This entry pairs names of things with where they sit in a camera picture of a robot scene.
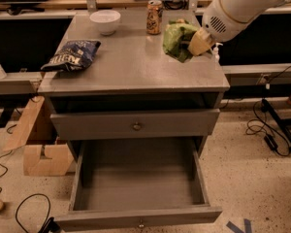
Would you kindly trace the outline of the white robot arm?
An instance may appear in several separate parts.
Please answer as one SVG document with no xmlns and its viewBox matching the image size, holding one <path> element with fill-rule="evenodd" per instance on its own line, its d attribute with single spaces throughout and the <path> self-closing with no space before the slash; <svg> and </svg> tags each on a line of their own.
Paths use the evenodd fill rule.
<svg viewBox="0 0 291 233">
<path fill-rule="evenodd" d="M 193 35 L 188 50 L 194 55 L 215 43 L 232 40 L 258 16 L 285 0 L 212 0 L 206 7 L 202 26 Z"/>
</svg>

